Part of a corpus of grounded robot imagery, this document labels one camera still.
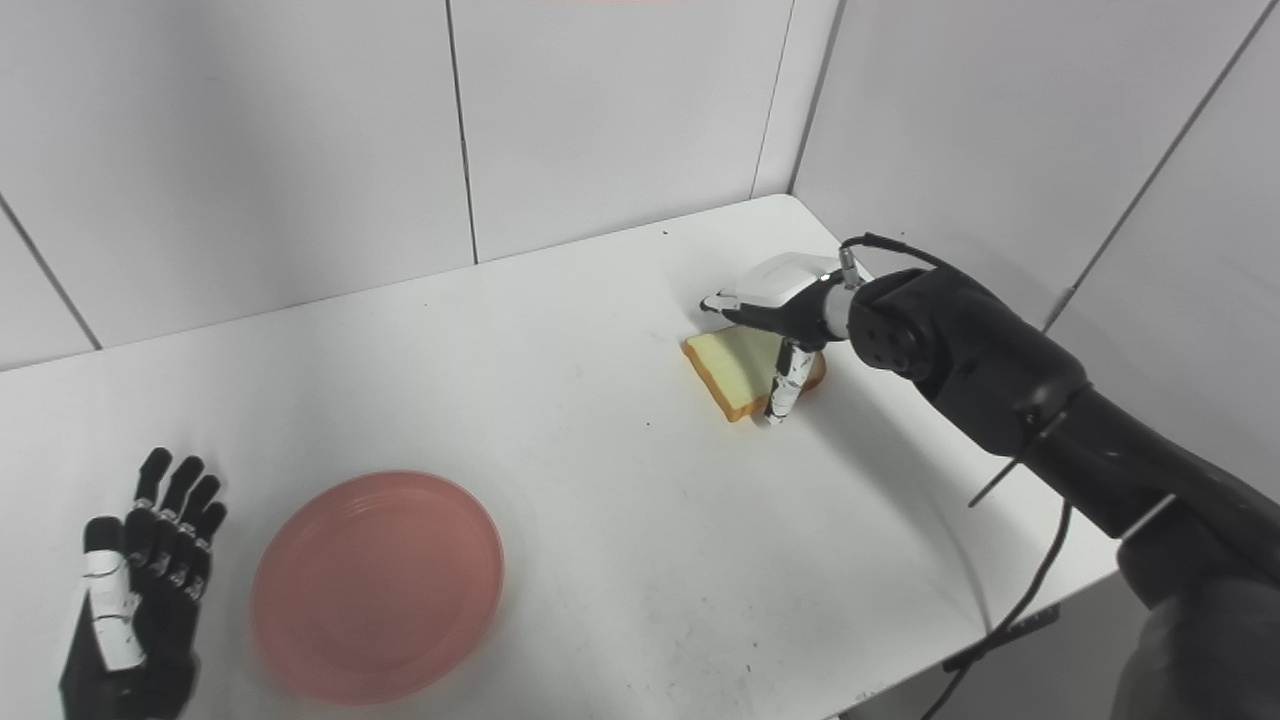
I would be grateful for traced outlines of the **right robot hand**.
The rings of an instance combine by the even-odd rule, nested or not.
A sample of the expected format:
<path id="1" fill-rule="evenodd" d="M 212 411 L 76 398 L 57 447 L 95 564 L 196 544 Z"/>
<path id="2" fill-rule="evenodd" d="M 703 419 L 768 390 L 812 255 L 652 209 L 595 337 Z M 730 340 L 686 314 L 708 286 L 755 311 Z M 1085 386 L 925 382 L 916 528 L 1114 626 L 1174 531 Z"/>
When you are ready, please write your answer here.
<path id="1" fill-rule="evenodd" d="M 782 423 L 808 383 L 818 352 L 849 340 L 852 296 L 863 283 L 861 266 L 849 252 L 841 251 L 840 258 L 785 252 L 699 302 L 704 313 L 781 338 L 765 421 Z"/>

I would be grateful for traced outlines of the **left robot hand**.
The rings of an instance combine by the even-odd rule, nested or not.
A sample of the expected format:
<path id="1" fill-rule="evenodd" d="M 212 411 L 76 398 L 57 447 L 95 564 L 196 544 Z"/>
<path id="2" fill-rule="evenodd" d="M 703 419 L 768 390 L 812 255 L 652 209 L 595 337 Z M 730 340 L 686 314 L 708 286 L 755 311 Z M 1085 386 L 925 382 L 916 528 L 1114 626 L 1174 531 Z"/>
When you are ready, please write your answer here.
<path id="1" fill-rule="evenodd" d="M 195 693 L 195 637 L 227 518 L 201 457 L 154 448 L 131 507 L 83 529 L 84 593 L 58 691 L 67 719 L 178 719 Z"/>

